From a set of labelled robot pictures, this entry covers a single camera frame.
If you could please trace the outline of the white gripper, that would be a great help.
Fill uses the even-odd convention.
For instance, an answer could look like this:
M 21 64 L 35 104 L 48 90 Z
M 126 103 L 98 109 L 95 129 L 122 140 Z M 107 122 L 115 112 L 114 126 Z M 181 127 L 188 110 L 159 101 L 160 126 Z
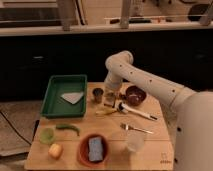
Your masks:
M 116 105 L 116 102 L 119 100 L 119 90 L 121 88 L 121 80 L 119 78 L 109 77 L 107 76 L 105 81 L 105 87 L 111 91 L 114 91 L 115 96 L 115 102 L 114 105 Z M 110 93 L 108 91 L 105 92 L 105 104 L 110 103 Z

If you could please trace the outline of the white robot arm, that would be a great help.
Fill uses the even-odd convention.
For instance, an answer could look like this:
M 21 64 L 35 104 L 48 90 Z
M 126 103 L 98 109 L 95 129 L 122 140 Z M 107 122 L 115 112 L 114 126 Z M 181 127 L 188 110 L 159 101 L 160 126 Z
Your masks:
M 129 51 L 109 56 L 105 87 L 118 91 L 126 79 L 178 115 L 174 171 L 213 171 L 213 92 L 153 75 L 134 67 L 133 60 Z

